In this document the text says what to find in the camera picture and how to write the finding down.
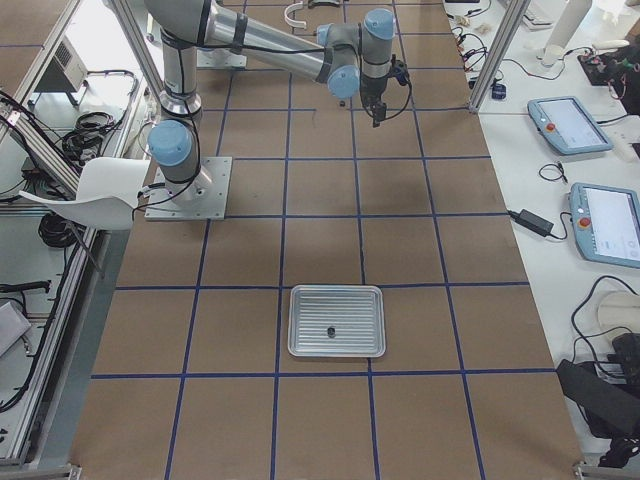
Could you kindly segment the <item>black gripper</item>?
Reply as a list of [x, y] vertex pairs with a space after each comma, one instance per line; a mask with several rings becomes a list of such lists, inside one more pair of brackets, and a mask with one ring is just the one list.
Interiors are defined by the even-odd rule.
[[365, 111], [372, 116], [372, 126], [378, 128], [387, 112], [382, 96], [386, 91], [387, 79], [363, 79], [360, 86], [361, 103]]

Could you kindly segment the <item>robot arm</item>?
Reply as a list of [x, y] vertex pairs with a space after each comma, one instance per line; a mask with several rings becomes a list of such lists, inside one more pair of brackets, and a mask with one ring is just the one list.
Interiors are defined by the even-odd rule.
[[395, 65], [395, 17], [385, 8], [369, 11], [357, 24], [322, 25], [310, 42], [215, 1], [148, 1], [145, 6], [161, 28], [164, 61], [164, 118], [152, 129], [149, 146], [170, 200], [180, 206], [199, 200], [211, 183], [197, 125], [200, 49], [255, 56], [326, 85], [340, 100], [358, 95], [375, 125], [386, 119], [382, 96]]

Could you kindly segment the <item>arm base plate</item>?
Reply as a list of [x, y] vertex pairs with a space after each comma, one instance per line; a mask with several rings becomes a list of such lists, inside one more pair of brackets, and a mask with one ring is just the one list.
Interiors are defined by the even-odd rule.
[[197, 52], [197, 68], [201, 70], [244, 70], [247, 57], [228, 49], [200, 49]]
[[148, 221], [223, 220], [232, 171], [231, 157], [203, 157], [201, 170], [191, 186], [173, 200], [180, 188], [167, 183], [160, 167], [154, 182], [165, 186], [150, 192], [150, 207], [145, 209]]

